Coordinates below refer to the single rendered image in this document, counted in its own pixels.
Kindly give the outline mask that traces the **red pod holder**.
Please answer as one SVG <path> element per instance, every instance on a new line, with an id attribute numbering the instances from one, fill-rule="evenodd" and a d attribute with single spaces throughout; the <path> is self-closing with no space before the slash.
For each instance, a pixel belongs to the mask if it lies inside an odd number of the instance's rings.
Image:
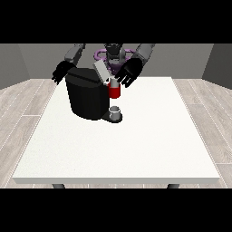
<path id="1" fill-rule="evenodd" d="M 108 84 L 108 90 L 109 90 L 109 97 L 112 99 L 117 99 L 121 96 L 121 87 L 111 87 L 110 84 Z"/>

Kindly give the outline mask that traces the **black coffee machine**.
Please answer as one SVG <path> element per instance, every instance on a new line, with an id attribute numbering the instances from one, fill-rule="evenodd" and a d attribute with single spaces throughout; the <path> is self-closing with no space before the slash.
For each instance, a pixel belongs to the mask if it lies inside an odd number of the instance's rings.
<path id="1" fill-rule="evenodd" d="M 110 113 L 109 88 L 94 69 L 71 68 L 65 76 L 72 112 L 85 120 L 122 121 L 122 114 L 114 120 Z"/>

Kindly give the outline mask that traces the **pale grey machine lid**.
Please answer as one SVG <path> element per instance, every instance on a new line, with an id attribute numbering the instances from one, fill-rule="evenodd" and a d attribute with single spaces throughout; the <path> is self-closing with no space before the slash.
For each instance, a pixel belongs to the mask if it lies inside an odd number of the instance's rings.
<path id="1" fill-rule="evenodd" d="M 111 75 L 105 66 L 103 60 L 99 60 L 93 64 L 94 70 L 97 72 L 101 82 L 103 84 L 108 84 L 111 78 Z"/>

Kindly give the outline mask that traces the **small grey cup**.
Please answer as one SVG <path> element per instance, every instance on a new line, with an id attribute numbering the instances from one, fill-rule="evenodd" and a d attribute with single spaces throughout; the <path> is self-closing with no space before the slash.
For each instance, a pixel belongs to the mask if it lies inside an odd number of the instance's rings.
<path id="1" fill-rule="evenodd" d="M 121 110 L 118 106 L 111 106 L 109 108 L 109 112 L 110 112 L 110 119 L 113 121 L 118 120 L 121 116 Z"/>

